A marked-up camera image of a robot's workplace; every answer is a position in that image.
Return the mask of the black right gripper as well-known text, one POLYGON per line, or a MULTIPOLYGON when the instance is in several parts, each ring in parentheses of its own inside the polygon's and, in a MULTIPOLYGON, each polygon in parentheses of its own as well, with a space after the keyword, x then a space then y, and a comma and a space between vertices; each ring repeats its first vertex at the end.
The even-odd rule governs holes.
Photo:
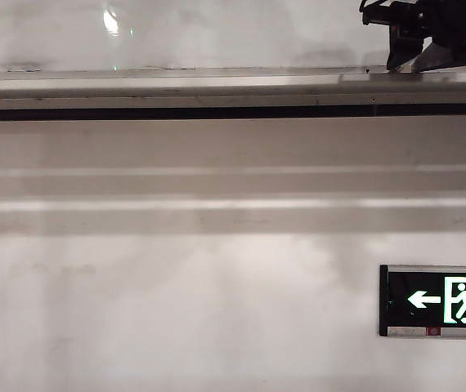
POLYGON ((416 56, 412 73, 466 66, 466 1, 362 1, 359 12, 389 28, 388 71, 416 56))

